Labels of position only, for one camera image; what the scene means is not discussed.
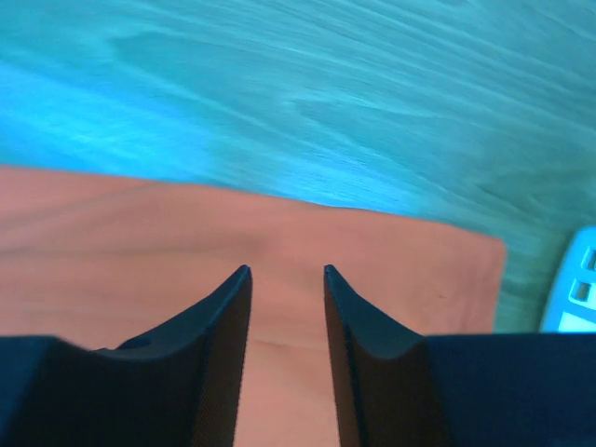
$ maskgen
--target wooden floor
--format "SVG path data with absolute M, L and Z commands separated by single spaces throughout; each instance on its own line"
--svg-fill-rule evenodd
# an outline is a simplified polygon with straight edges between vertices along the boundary
M 569 236 L 596 220 L 596 0 L 0 7 L 5 163 L 501 237 L 498 331 L 537 328 Z

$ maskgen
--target orange towel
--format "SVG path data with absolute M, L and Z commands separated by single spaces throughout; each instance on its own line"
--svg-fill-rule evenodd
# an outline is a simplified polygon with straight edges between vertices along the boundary
M 323 265 L 421 333 L 489 332 L 491 237 L 206 186 L 0 169 L 0 333 L 114 347 L 254 276 L 237 446 L 338 445 Z

